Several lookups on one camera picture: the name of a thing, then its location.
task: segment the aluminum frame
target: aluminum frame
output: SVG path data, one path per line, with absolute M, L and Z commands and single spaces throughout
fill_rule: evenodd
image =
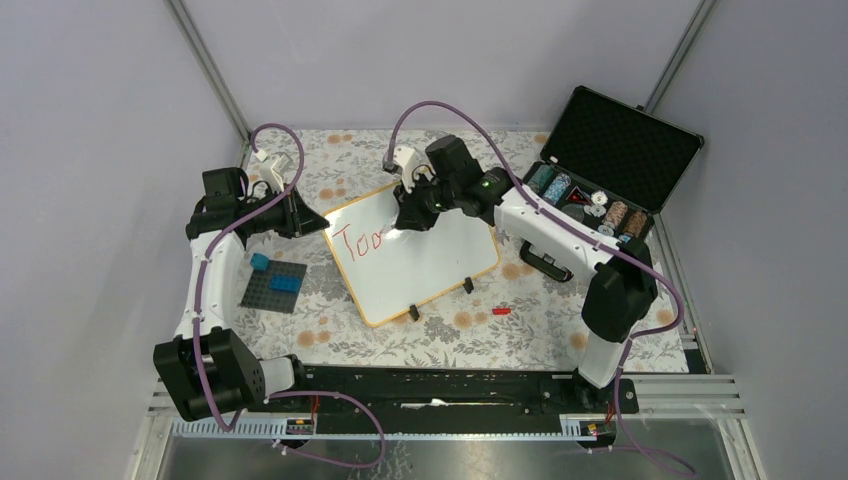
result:
M 165 0 L 174 19 L 183 32 L 186 43 L 198 60 L 210 87 L 215 92 L 224 107 L 230 122 L 242 140 L 247 141 L 250 129 L 239 109 L 232 93 L 227 88 L 224 79 L 209 53 L 199 31 L 194 25 L 191 15 L 182 0 Z M 646 113 L 653 113 L 666 91 L 671 85 L 676 73 L 691 50 L 698 35 L 702 31 L 718 0 L 701 0 L 689 21 L 681 39 L 669 59 L 665 69 L 658 79 L 653 91 L 645 103 Z M 249 149 L 239 161 L 250 157 Z M 712 359 L 701 337 L 700 320 L 690 302 L 690 292 L 680 269 L 679 256 L 674 249 L 671 234 L 661 216 L 655 217 L 654 232 L 657 235 L 661 250 L 661 259 L 668 271 L 664 272 L 681 289 L 684 298 L 685 321 L 680 326 L 680 336 L 684 349 L 698 349 L 704 359 L 708 372 L 714 371 Z M 713 419 L 721 431 L 725 450 L 730 459 L 734 476 L 737 479 L 765 479 L 762 462 L 753 444 L 750 426 L 744 406 L 739 398 L 738 389 L 730 375 L 686 375 L 686 374 L 646 374 L 625 375 L 635 382 L 641 412 L 636 415 L 625 415 L 627 418 L 655 418 L 670 420 Z M 281 419 L 291 414 L 246 413 L 243 418 L 256 425 L 278 425 Z M 566 435 L 573 428 L 573 422 L 580 420 L 601 419 L 600 415 L 561 415 L 564 435 L 563 439 L 571 439 Z M 136 443 L 135 452 L 127 472 L 127 478 L 136 480 L 154 480 L 158 477 L 167 446 L 174 435 L 185 434 L 185 422 L 178 418 L 176 409 L 161 381 L 157 382 L 147 415 Z M 195 429 L 198 435 L 226 435 L 216 432 L 217 426 Z M 468 435 L 416 435 L 399 436 L 404 439 L 431 440 L 502 440 L 514 439 L 510 435 L 487 435 L 486 438 Z M 551 436 L 519 436 L 521 439 L 551 440 Z

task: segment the whiteboard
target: whiteboard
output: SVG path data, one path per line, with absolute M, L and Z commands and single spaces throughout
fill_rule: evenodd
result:
M 397 230 L 392 184 L 324 217 L 324 237 L 359 313 L 376 327 L 461 286 L 500 261 L 492 229 L 459 210 L 442 213 L 427 232 Z

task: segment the gray wall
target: gray wall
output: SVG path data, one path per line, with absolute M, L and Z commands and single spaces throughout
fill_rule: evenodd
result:
M 771 478 L 844 478 L 848 3 L 720 2 L 659 115 L 705 154 L 667 208 Z
M 0 478 L 120 478 L 236 135 L 161 0 L 4 0 L 0 65 Z
M 550 128 L 581 83 L 644 103 L 698 0 L 187 0 L 251 124 L 391 127 L 421 100 Z M 422 110 L 410 125 L 462 121 Z

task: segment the floral tablecloth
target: floral tablecloth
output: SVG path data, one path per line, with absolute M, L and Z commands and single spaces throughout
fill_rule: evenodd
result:
M 465 140 L 484 170 L 496 164 L 481 136 L 451 133 Z M 298 134 L 307 152 L 298 190 L 319 213 L 398 180 L 380 168 L 388 130 L 303 130 Z M 445 134 L 402 131 L 398 143 L 423 151 Z M 538 132 L 493 132 L 492 136 L 519 175 L 538 158 L 547 140 Z M 264 131 L 257 144 L 271 154 L 286 152 L 297 158 L 294 144 L 283 132 Z M 246 169 L 251 182 L 259 178 L 257 169 L 252 158 Z M 407 314 L 371 328 L 359 316 L 323 235 L 291 240 L 273 233 L 254 235 L 238 272 L 233 292 L 237 302 L 252 272 L 248 259 L 253 253 L 305 263 L 308 270 L 293 314 L 239 307 L 234 328 L 261 358 L 294 353 L 306 363 L 335 365 L 573 369 L 586 347 L 588 329 L 580 309 L 587 286 L 576 280 L 565 284 L 550 280 L 519 259 L 519 238 L 503 232 L 497 232 L 496 238 L 501 263 L 475 280 L 470 295 L 459 288 L 421 306 L 417 322 Z M 653 236 L 648 242 L 654 249 Z M 508 306 L 512 313 L 495 316 L 495 306 Z M 668 294 L 661 290 L 641 328 L 670 323 L 671 308 Z M 625 367 L 688 371 L 675 331 L 638 339 Z

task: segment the stack of poker chips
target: stack of poker chips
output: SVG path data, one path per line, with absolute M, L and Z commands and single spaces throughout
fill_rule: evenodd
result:
M 630 219 L 627 220 L 627 225 L 624 226 L 624 235 L 629 235 L 630 238 L 638 237 L 645 228 L 645 223 L 648 221 L 648 216 L 642 212 L 633 212 Z
M 527 182 L 527 186 L 530 187 L 530 190 L 533 190 L 533 193 L 539 193 L 542 190 L 542 187 L 548 183 L 548 180 L 554 176 L 554 169 L 551 168 L 550 165 L 539 165 L 539 168 L 536 169 L 536 172 L 533 173 L 533 176 L 530 177 L 530 181 Z
M 598 227 L 598 231 L 604 235 L 612 237 L 615 235 L 615 229 L 618 228 L 618 226 L 621 225 L 621 221 L 624 220 L 625 215 L 627 215 L 627 206 L 623 202 L 612 202 L 609 211 L 607 211 L 607 215 L 601 222 L 601 226 Z
M 571 177 L 564 173 L 560 173 L 551 183 L 551 186 L 548 187 L 548 190 L 545 191 L 545 195 L 542 198 L 551 205 L 556 205 L 556 202 L 559 201 L 560 197 L 565 195 L 565 190 L 569 185 L 571 185 Z

